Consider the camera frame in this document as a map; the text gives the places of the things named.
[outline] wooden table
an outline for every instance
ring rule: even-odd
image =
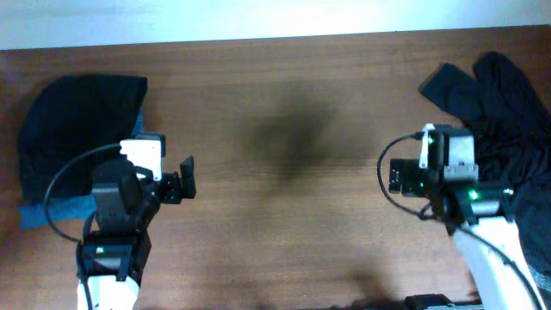
[[[15,142],[40,89],[87,72],[148,77],[145,126],[166,134],[164,169],[195,155],[196,199],[163,206],[151,224],[137,309],[472,299],[444,228],[392,208],[375,162],[427,122],[456,124],[418,86],[442,62],[471,72],[491,50],[551,102],[549,26],[0,52],[0,307],[76,305],[74,245],[17,227]],[[390,156],[417,155],[406,142]]]

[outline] black cloth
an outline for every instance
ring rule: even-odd
[[[551,276],[551,117],[504,55],[486,54],[474,74],[444,64],[420,92],[474,132],[481,182],[514,188],[526,260]]]
[[[48,85],[28,111],[17,141],[23,198],[41,202],[55,173],[71,158],[130,138],[146,92],[145,77],[90,74]],[[53,196],[88,194],[90,169],[116,153],[76,164],[59,179]]]

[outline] teal light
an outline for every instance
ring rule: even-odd
[[[470,190],[468,192],[468,196],[471,197],[471,200],[479,199],[479,193],[477,193],[475,190]]]

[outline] blue fabric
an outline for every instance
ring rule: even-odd
[[[144,133],[144,116],[140,110],[133,133]],[[36,228],[47,225],[42,203],[31,203],[19,207],[22,229]],[[96,199],[93,195],[80,195],[71,198],[55,198],[48,207],[53,221],[56,220],[86,220],[88,215],[96,211]]]

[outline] black cable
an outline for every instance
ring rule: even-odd
[[[87,152],[84,152],[78,156],[76,156],[75,158],[69,160],[69,162],[67,162],[67,164],[65,164],[63,166],[63,168],[61,168],[56,174],[55,176],[53,176],[53,179],[52,181],[50,182],[50,185],[48,185],[48,188],[46,190],[46,194],[44,195],[44,201],[42,202],[43,203],[43,208],[44,208],[44,215],[46,216],[46,220],[48,222],[48,225],[50,226],[50,228],[53,229],[53,231],[55,233],[57,233],[61,238],[63,239],[67,239],[69,241],[72,241],[72,242],[80,242],[81,240],[80,239],[77,239],[77,238],[74,238],[74,237],[71,237],[67,234],[65,234],[64,232],[61,232],[56,226],[55,224],[53,224],[53,220],[52,220],[52,217],[50,216],[50,210],[48,209],[48,205],[49,205],[49,202],[50,202],[50,195],[52,195],[52,191],[53,191],[53,187],[55,185],[55,183],[58,181],[59,177],[61,177],[61,175],[63,175],[63,173],[65,171],[67,171],[69,168],[71,168],[71,166],[73,166],[75,163],[77,163],[78,161],[80,160],[83,160],[84,158],[87,158],[88,156],[90,155],[93,155],[93,154],[96,154],[96,153],[99,153],[99,152],[104,152],[104,151],[107,151],[107,150],[110,150],[110,149],[115,149],[115,148],[118,148],[118,147],[121,147],[121,145],[119,143],[112,143],[112,144],[109,144],[109,145],[106,145],[106,146],[100,146],[100,147],[97,147],[93,150],[89,150]]]
[[[388,144],[388,146],[385,148],[385,150],[381,153],[381,155],[379,156],[379,160],[377,161],[377,178],[379,180],[379,185],[381,186],[381,190],[382,190],[382,194],[385,196],[385,198],[387,198],[387,200],[392,203],[396,208],[402,210],[402,211],[405,211],[407,212],[408,214],[411,214],[411,215],[415,215],[417,216],[420,220],[434,220],[434,221],[437,221],[439,223],[442,223],[448,227],[451,227],[453,229],[456,229],[456,230],[459,230],[463,233],[465,233],[466,235],[470,236],[471,238],[481,242],[483,245],[489,247],[490,249],[492,249],[492,251],[494,251],[495,253],[498,254],[498,256],[501,258],[501,260],[503,261],[503,264],[504,265],[508,265],[510,266],[513,271],[515,272],[515,274],[517,275],[518,279],[520,280],[520,282],[523,283],[524,287],[528,290],[528,293],[530,295],[530,299],[532,300],[532,303],[536,306],[536,309],[539,309],[539,310],[542,310],[544,309],[540,299],[537,297],[537,293],[536,291],[534,290],[534,287],[532,287],[532,285],[530,284],[530,282],[528,281],[528,278],[524,275],[524,273],[518,268],[518,265],[517,263],[515,263],[513,260],[511,260],[505,253],[503,253],[497,246],[491,244],[489,241],[485,240],[484,238],[482,238],[481,236],[479,236],[478,234],[472,232],[470,229],[467,229],[467,228],[464,228],[464,227],[461,227],[461,226],[458,226],[456,225],[454,222],[452,221],[449,221],[449,220],[445,220],[445,219],[442,219],[442,218],[436,218],[434,216],[425,216],[424,215],[424,212],[427,211],[429,205],[425,206],[421,212],[417,212],[409,207],[406,207],[406,206],[402,206],[400,205],[399,203],[397,203],[394,199],[392,199],[392,197],[388,194],[387,192],[387,189],[385,188],[385,185],[384,183],[382,182],[382,176],[381,176],[381,163],[382,163],[382,159],[385,157],[385,154],[387,154],[388,150],[393,147],[395,144],[399,143],[400,141],[404,141],[404,140],[408,140],[408,139],[415,139],[415,140],[420,140],[421,138],[423,137],[423,133],[414,133],[414,134],[409,134],[409,135],[406,135],[406,136],[403,136],[401,138],[397,138],[396,140],[392,141],[390,144]]]

